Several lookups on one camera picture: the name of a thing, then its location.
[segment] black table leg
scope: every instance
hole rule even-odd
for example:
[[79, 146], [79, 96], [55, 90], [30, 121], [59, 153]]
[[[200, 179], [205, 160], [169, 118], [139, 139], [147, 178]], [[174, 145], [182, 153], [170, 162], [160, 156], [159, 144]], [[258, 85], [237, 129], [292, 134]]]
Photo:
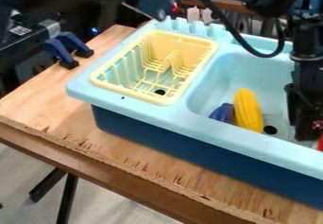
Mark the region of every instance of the black table leg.
[[55, 168], [29, 192], [30, 199], [34, 203], [40, 201], [47, 194], [47, 192], [50, 191], [55, 184], [57, 184], [65, 176], [65, 174], [66, 172]]
[[64, 192], [61, 198], [61, 203], [59, 207], [59, 216], [57, 224], [67, 224], [68, 219], [71, 214], [74, 195], [77, 189], [78, 177], [72, 174], [68, 174], [65, 183]]

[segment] sink basin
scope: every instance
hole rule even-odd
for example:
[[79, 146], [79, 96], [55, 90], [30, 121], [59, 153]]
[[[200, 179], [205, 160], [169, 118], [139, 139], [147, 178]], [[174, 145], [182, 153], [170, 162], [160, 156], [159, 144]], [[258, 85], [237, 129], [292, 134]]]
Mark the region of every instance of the sink basin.
[[[218, 44], [176, 102], [158, 105], [91, 83], [93, 72], [154, 29]], [[244, 38], [266, 53], [277, 45], [270, 39]], [[152, 21], [72, 79], [67, 93], [92, 104], [95, 122], [104, 131], [323, 209], [323, 155], [313, 149], [315, 143], [296, 142], [288, 124], [283, 87], [292, 80], [291, 47], [288, 43], [283, 53], [265, 60], [248, 54], [222, 26]], [[222, 103], [232, 103], [241, 88], [255, 93], [264, 125], [277, 132], [257, 133], [208, 117]]]

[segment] black cable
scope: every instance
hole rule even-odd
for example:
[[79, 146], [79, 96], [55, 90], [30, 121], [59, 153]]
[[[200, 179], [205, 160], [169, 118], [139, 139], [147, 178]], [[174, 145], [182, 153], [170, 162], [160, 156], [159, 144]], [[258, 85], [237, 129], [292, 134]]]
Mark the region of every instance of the black cable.
[[200, 0], [208, 9], [212, 11], [213, 15], [216, 15], [218, 18], [220, 18], [221, 22], [226, 27], [227, 31], [232, 34], [233, 38], [241, 44], [241, 46], [248, 51], [250, 54], [253, 54], [254, 56], [260, 57], [260, 58], [273, 58], [279, 53], [282, 52], [283, 48], [285, 47], [285, 36], [283, 34], [283, 30], [281, 28], [281, 22], [280, 19], [275, 19], [275, 26], [277, 29], [278, 37], [279, 37], [279, 43], [277, 46], [277, 49], [271, 53], [271, 54], [263, 54], [256, 49], [254, 49], [241, 35], [240, 33], [233, 27], [233, 25], [230, 23], [230, 21], [227, 19], [226, 15], [221, 11], [221, 9], [217, 8], [215, 4], [211, 0]]

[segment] floor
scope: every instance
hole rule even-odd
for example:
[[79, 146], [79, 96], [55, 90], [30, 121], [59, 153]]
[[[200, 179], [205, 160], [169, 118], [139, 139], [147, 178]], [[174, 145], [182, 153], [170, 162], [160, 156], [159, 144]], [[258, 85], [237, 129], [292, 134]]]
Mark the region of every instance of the floor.
[[[38, 204], [28, 192], [51, 170], [0, 144], [0, 224], [54, 224], [65, 183], [61, 180]], [[79, 180], [70, 224], [179, 224], [136, 202], [90, 182]]]

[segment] yellow dish rack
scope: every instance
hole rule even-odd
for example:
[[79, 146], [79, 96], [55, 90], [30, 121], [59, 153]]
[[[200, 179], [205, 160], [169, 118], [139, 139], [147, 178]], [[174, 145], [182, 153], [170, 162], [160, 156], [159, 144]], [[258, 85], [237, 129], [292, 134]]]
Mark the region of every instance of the yellow dish rack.
[[158, 105], [175, 103], [217, 50], [198, 37], [151, 30], [91, 74], [92, 84]]

